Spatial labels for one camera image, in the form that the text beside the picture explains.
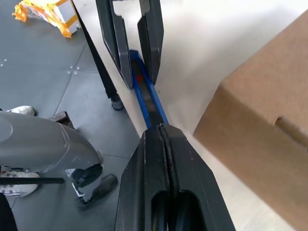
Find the person's foot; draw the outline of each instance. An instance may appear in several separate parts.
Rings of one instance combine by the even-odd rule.
[[[25,173],[2,170],[0,177],[35,177],[39,178],[36,173]],[[6,196],[22,197],[32,193],[38,187],[37,184],[18,184],[18,185],[0,185],[0,193]]]
[[[111,98],[111,105],[112,105],[113,109],[115,109],[116,111],[124,108],[124,105],[123,105],[119,95],[116,95],[116,96]]]
[[[24,114],[28,116],[34,116],[35,110],[32,106],[20,106],[13,108],[11,110],[7,110],[7,112],[14,112],[14,113],[19,113],[19,114]]]

